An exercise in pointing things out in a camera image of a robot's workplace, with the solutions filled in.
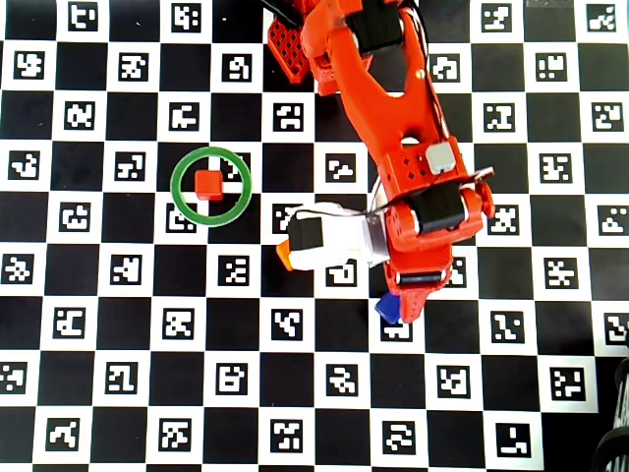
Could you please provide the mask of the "red gripper black motor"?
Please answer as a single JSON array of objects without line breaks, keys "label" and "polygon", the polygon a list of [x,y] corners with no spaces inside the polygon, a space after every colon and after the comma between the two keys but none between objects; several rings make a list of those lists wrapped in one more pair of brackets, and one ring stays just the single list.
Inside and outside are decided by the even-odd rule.
[{"label": "red gripper black motor", "polygon": [[421,189],[385,213],[389,292],[400,297],[400,318],[418,319],[430,294],[451,278],[453,247],[477,235],[493,216],[490,189]]}]

